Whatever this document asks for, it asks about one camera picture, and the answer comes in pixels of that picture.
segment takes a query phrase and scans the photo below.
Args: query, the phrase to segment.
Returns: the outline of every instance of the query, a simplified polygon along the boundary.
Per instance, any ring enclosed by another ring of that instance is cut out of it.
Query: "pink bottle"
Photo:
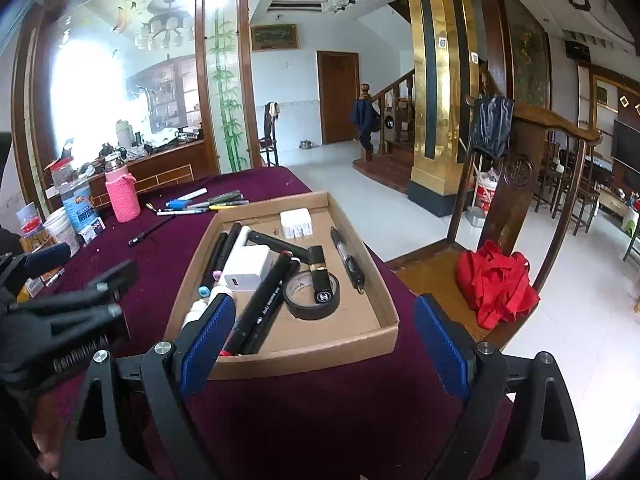
[[[118,222],[129,222],[140,215],[140,203],[136,196],[136,179],[119,152],[105,157],[104,177],[107,193]]]

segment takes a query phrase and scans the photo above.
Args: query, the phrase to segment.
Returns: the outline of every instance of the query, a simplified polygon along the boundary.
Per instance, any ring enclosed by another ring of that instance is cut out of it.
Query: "blue gripper pad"
[[[449,319],[431,294],[415,300],[414,320],[445,391],[465,402],[476,373],[474,340]]]
[[[200,319],[188,322],[175,339],[174,377],[180,395],[193,395],[207,383],[213,365],[236,322],[236,302],[218,294]]]

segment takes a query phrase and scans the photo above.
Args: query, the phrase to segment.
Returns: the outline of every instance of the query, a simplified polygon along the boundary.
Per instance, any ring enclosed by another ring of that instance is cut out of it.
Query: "blue label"
[[[74,190],[74,195],[63,200],[62,203],[76,233],[98,217],[89,186]]]

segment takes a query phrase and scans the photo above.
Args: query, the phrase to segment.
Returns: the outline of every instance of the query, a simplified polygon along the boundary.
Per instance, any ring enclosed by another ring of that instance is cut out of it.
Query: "white tile floor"
[[[405,195],[377,184],[351,167],[356,142],[282,152],[289,167],[313,190],[328,190],[360,237],[389,260],[446,236],[449,218],[436,218]],[[548,208],[530,209],[516,250],[542,264],[558,220]],[[463,218],[458,242],[478,244],[479,229]],[[640,413],[640,314],[634,298],[638,266],[622,261],[629,238],[605,214],[589,234],[568,234],[542,290],[540,306],[505,352],[533,357],[551,352],[561,367],[577,414],[588,478],[610,459]]]

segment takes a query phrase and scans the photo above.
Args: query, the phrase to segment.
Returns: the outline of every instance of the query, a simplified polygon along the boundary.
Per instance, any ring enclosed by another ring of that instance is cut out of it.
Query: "cardboard box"
[[[175,299],[164,333],[173,340],[184,316],[198,299],[197,289],[213,246],[222,231],[240,221],[253,230],[284,239],[280,212],[306,207],[311,213],[313,234],[296,238],[300,246],[322,245],[327,268],[340,281],[340,305],[330,316],[306,321],[296,319],[282,305],[273,327],[258,354],[220,357],[209,377],[244,379],[297,374],[391,353],[398,337],[398,313],[369,251],[336,201],[327,192],[256,202],[219,211],[207,228],[187,269]],[[366,275],[365,293],[353,288],[338,251],[331,240],[335,226],[356,256]],[[250,292],[236,293],[236,317],[239,317]]]

